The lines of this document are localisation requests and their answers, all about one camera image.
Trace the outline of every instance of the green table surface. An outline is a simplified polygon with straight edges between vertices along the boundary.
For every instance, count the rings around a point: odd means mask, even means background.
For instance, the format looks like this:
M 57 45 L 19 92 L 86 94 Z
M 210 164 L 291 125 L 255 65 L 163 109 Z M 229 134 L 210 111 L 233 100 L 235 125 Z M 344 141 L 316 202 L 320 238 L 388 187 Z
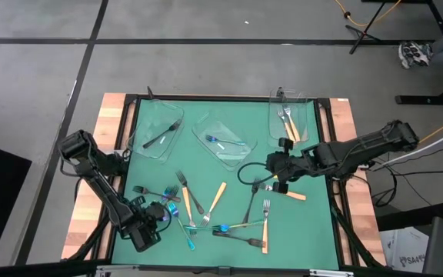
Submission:
M 276 148 L 268 144 L 268 103 L 262 102 L 169 102 L 184 109 L 184 128 L 172 149 L 168 160 L 160 163 L 133 153 L 129 165 L 125 197 L 138 196 L 132 191 L 134 185 L 143 185 L 153 192 L 163 192 L 168 185 L 180 185 L 175 172 L 182 170 L 188 185 L 208 211 L 222 182 L 226 190 L 212 212 L 209 225 L 236 224 L 242 221 L 251 197 L 251 186 L 237 180 L 237 170 L 227 170 L 220 161 L 208 153 L 192 133 L 192 126 L 209 110 L 221 109 L 230 116 L 242 118 L 236 124 L 258 138 L 258 144 L 243 161 L 265 162 L 266 155 Z M 318 143 L 317 123 L 313 104 L 307 103 L 309 140 L 293 150 Z M 148 113 L 152 102 L 142 100 L 139 118 Z M 262 166 L 248 167 L 242 177 L 251 181 L 254 177 L 268 176 Z M 290 191 L 307 196 L 306 201 L 292 199 L 276 192 L 259 190 L 252 204 L 249 221 L 263 218 L 263 199 L 271 200 L 268 216 L 268 254 L 248 243 L 234 239 L 214 237 L 210 232 L 198 231 L 193 242 L 195 250 L 188 248 L 186 239 L 177 222 L 161 233 L 162 240 L 145 252 L 138 253 L 131 241 L 119 236 L 115 241 L 112 262 L 114 264 L 177 265 L 177 266 L 231 266 L 257 269 L 338 269 L 335 240 L 329 211 L 325 178 L 305 176 L 290 184 Z M 159 200 L 146 195 L 147 202 Z M 198 225 L 202 220 L 192 204 L 193 219 Z M 185 203 L 176 203 L 179 218 L 188 224 Z M 237 229 L 233 232 L 244 238 L 262 239 L 262 226 Z

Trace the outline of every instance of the clear glass dish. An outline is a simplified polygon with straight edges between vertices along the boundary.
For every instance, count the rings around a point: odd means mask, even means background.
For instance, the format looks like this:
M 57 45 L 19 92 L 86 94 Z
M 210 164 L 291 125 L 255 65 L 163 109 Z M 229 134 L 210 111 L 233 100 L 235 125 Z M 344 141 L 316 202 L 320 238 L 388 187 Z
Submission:
M 192 132 L 203 148 L 227 170 L 234 170 L 258 144 L 248 136 L 243 124 L 221 110 L 211 110 L 192 126 Z
M 128 149 L 166 161 L 184 128 L 184 110 L 160 100 L 142 100 L 141 112 Z
M 268 104 L 268 144 L 278 147 L 280 138 L 290 138 L 297 145 L 308 141 L 307 104 L 302 92 L 278 88 L 271 90 Z

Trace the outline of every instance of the concrete floor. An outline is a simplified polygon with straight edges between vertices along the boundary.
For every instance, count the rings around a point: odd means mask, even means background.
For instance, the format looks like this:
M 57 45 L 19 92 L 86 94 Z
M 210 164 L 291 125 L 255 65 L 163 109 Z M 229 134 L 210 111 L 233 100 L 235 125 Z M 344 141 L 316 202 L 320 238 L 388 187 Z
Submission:
M 88 38 L 100 3 L 0 0 L 0 37 Z M 360 22 L 378 7 L 359 0 L 342 3 Z M 435 4 L 443 16 L 443 1 Z M 98 36 L 354 38 L 345 24 L 332 0 L 111 0 Z M 370 33 L 384 39 L 441 37 L 426 5 L 399 5 Z M 398 106 L 393 99 L 441 92 L 443 65 L 405 71 L 396 47 L 363 47 L 354 55 L 348 50 L 317 45 L 96 45 L 69 131 L 93 130 L 103 93 L 145 92 L 147 85 L 158 94 L 267 95 L 284 86 L 309 96 L 349 98 L 359 135 L 395 118 L 409 122 L 420 137 L 443 125 L 442 106 Z M 15 257 L 84 51 L 84 45 L 0 45 L 0 149 L 33 161 L 0 242 L 0 265 L 12 264 Z M 400 172 L 432 169 L 443 169 L 443 153 L 397 166 Z M 373 192 L 392 186 L 387 172 L 368 178 Z M 443 175 L 409 179 L 429 202 L 443 202 Z M 29 262 L 59 260 L 74 183 L 55 175 Z M 406 210 L 426 204 L 399 179 L 392 205 Z

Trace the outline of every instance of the cutlery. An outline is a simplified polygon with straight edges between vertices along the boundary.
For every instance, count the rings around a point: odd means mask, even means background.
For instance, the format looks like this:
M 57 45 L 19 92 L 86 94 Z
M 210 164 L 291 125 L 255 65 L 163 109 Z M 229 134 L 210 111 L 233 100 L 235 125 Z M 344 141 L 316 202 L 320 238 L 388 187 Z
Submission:
M 188 187 L 188 180 L 185 178 L 184 174 L 182 174 L 182 172 L 179 170 L 175 173 L 177 175 L 177 179 L 180 181 L 180 183 L 186 187 L 186 189 L 189 192 L 189 195 L 192 198 L 192 201 L 194 201 L 194 204 L 196 205 L 196 209 L 198 210 L 199 214 L 202 215 L 205 213 L 205 210 L 203 209 L 203 207 L 201 207 L 201 204 L 199 204 L 198 200 L 196 199 L 196 197 L 194 197 L 194 195 L 191 192 L 191 189 L 189 189 Z
M 189 248 L 191 250 L 194 250 L 195 249 L 194 243 L 192 243 L 192 240 L 189 237 L 188 233 L 185 232 L 184 226 L 182 225 L 182 222 L 181 222 L 181 219 L 178 218 L 178 209 L 177 209 L 177 207 L 175 206 L 174 203 L 169 203 L 168 204 L 168 209 L 170 210 L 170 213 L 177 219 L 178 224 L 181 226 L 181 230 L 184 233 L 186 239 L 188 240 Z
M 298 134 L 298 130 L 295 127 L 295 124 L 293 123 L 293 120 L 291 119 L 291 109 L 288 107 L 288 105 L 283 104 L 283 110 L 285 111 L 285 114 L 288 117 L 288 120 L 290 121 L 291 131 L 293 132 L 293 136 L 295 138 L 295 142 L 300 142 L 300 135 Z
M 168 186 L 165 191 L 163 192 L 162 200 L 160 201 L 161 204 L 167 203 L 170 199 L 168 197 L 176 196 L 178 192 L 178 185 L 170 185 Z
M 235 144 L 235 145 L 242 145 L 242 146 L 245 145 L 245 142 L 228 141 L 228 140 L 216 138 L 216 137 L 214 137 L 212 135 L 206 135 L 205 138 L 209 142 L 227 142 L 227 143 L 231 143 L 231 144 Z
M 236 225 L 221 224 L 221 225 L 214 225 L 212 227 L 192 227 L 192 226 L 184 225 L 184 228 L 189 229 L 189 230 L 208 230 L 208 231 L 217 231 L 217 232 L 228 232 L 230 229 L 234 229 L 234 228 L 263 225 L 264 222 L 265 222 L 264 220 L 259 220 L 257 222 L 249 222 L 249 223 L 242 223 L 242 224 L 236 224 Z
M 244 242 L 247 242 L 249 245 L 259 247 L 259 248 L 266 246 L 266 242 L 263 242 L 261 239 L 243 239 L 243 238 L 236 237 L 234 235 L 230 235 L 230 234 L 227 234 L 224 232 L 218 232 L 218 231 L 213 231 L 213 235 L 219 236 L 219 237 L 224 237 L 224 238 L 230 238 L 230 239 L 239 239 Z
M 261 179 L 259 178 L 254 179 L 254 182 L 259 182 L 259 181 L 261 181 Z M 251 212 L 252 200 L 254 200 L 254 195 L 256 192 L 258 192 L 258 189 L 259 189 L 258 185 L 252 185 L 251 201 L 249 201 L 249 207 L 247 207 L 247 212 L 245 212 L 245 216 L 244 219 L 242 220 L 242 223 L 247 223 L 249 221 L 249 212 Z
M 215 207 L 216 203 L 218 202 L 218 200 L 222 196 L 222 193 L 225 190 L 226 186 L 227 186 L 227 183 L 225 183 L 225 182 L 223 182 L 220 185 L 220 188 L 218 189 L 218 192 L 216 192 L 215 200 L 213 200 L 211 208 L 209 209 L 208 213 L 205 216 L 203 216 L 203 221 L 201 222 L 201 226 L 204 227 L 204 226 L 206 226 L 208 224 L 209 219 L 212 216 L 213 208 Z
M 165 198 L 167 198 L 169 200 L 172 200 L 172 201 L 176 201 L 176 202 L 180 202 L 181 201 L 181 199 L 179 197 L 170 196 L 170 195 L 161 195 L 160 193 L 150 192 L 147 188 L 142 187 L 140 185 L 136 185 L 132 190 L 137 192 L 137 193 L 144 194 L 144 195 L 153 194 L 153 195 L 157 195 L 157 196 L 160 196 L 160 197 L 165 197 Z
M 262 212 L 265 215 L 265 226 L 262 231 L 262 241 L 265 244 L 262 246 L 262 253 L 268 254 L 268 214 L 269 214 L 269 199 L 265 199 L 262 203 Z
M 281 118 L 281 120 L 283 120 L 283 124 L 285 124 L 285 130 L 288 135 L 288 138 L 291 139 L 292 141 L 295 141 L 295 138 L 293 137 L 293 134 L 291 133 L 291 129 L 285 120 L 285 113 L 283 112 L 283 110 L 281 108 L 278 108 L 278 116 Z
M 159 138 L 161 138 L 166 132 L 170 132 L 170 131 L 175 131 L 177 130 L 177 128 L 181 125 L 182 119 L 177 120 L 176 122 L 174 122 L 172 125 L 170 125 L 170 127 L 168 127 L 168 129 L 166 129 L 165 131 L 163 131 L 162 134 L 157 135 L 156 137 L 152 138 L 152 140 L 150 140 L 149 142 L 146 142 L 143 145 L 143 148 L 146 149 L 150 146 L 152 146 L 153 143 L 155 143 Z
M 266 185 L 265 183 L 259 184 L 259 188 L 267 190 L 267 191 L 270 191 L 270 192 L 273 191 L 273 186 L 272 185 Z M 302 201 L 305 201 L 307 199 L 307 196 L 301 195 L 301 194 L 298 194 L 298 193 L 295 193 L 295 192 L 287 192 L 286 195 L 290 196 L 290 197 L 292 197 L 294 199 L 298 199 L 298 200 L 302 200 Z
M 189 226 L 196 227 L 196 224 L 194 224 L 194 221 L 192 221 L 191 203 L 189 202 L 188 188 L 186 188 L 186 187 L 182 188 L 182 195 L 184 196 L 185 209 L 188 211 L 188 215 L 189 215 Z M 195 238 L 196 230 L 189 229 L 189 235 L 191 235 L 192 238 Z

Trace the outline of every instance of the black stand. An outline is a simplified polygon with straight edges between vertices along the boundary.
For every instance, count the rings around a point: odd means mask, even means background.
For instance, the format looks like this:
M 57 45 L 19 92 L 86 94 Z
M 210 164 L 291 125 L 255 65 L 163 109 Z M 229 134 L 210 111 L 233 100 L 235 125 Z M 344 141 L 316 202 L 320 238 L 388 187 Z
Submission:
M 372 26 L 372 23 L 374 23 L 375 19 L 377 18 L 377 15 L 381 12 L 382 8 L 384 8 L 385 2 L 382 2 L 382 5 L 378 8 L 377 12 L 375 13 L 374 17 L 372 18 L 372 20 L 370 21 L 370 23 L 368 23 L 367 28 L 365 28 L 364 31 L 358 30 L 355 27 L 351 27 L 350 25 L 345 25 L 345 27 L 349 30 L 355 31 L 357 33 L 358 39 L 355 42 L 355 44 L 353 45 L 353 47 L 351 47 L 350 50 L 350 55 L 352 55 L 353 53 L 355 53 L 355 50 L 357 49 L 358 45 L 360 44 L 360 42 L 365 38 L 371 38 L 373 40 L 375 40 L 376 42 L 381 42 L 380 39 L 374 37 L 373 35 L 369 35 L 367 33 L 368 29 L 370 28 L 370 26 Z

